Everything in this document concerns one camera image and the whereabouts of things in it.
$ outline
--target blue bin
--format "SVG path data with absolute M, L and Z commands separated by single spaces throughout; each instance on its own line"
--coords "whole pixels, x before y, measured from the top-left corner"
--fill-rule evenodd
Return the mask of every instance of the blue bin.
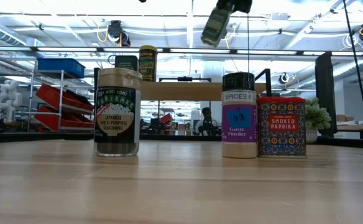
M 85 77 L 85 66 L 81 65 L 81 63 L 73 58 L 38 58 L 38 70 L 64 70 L 64 72 L 75 76 L 66 78 Z

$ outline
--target white flower pot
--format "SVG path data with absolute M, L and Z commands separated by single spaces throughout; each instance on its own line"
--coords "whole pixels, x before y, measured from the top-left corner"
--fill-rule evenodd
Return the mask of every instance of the white flower pot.
M 306 128 L 306 144 L 313 144 L 317 141 L 318 131 L 316 128 Z

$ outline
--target seasoning jar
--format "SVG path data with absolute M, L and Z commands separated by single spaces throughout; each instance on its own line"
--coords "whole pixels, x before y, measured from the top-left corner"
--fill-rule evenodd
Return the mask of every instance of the seasoning jar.
M 158 50 L 151 45 L 143 45 L 139 50 L 139 72 L 143 81 L 155 82 L 157 80 Z
M 98 76 L 94 148 L 99 156 L 133 156 L 139 151 L 139 72 L 104 68 Z
M 223 76 L 222 152 L 224 157 L 257 156 L 257 115 L 254 75 L 237 72 Z

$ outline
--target potted plant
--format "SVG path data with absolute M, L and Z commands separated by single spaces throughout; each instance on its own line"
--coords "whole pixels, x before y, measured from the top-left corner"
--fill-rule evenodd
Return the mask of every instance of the potted plant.
M 317 130 L 331 127 L 331 117 L 325 108 L 319 107 L 318 98 L 306 100 L 305 119 L 307 144 L 316 142 L 318 136 Z

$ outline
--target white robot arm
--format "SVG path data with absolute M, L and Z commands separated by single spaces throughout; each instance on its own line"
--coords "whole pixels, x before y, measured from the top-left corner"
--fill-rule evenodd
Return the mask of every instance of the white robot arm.
M 6 121 L 14 121 L 14 111 L 22 105 L 22 95 L 17 92 L 19 82 L 6 80 L 5 85 L 1 86 L 0 93 L 0 112 L 6 109 Z

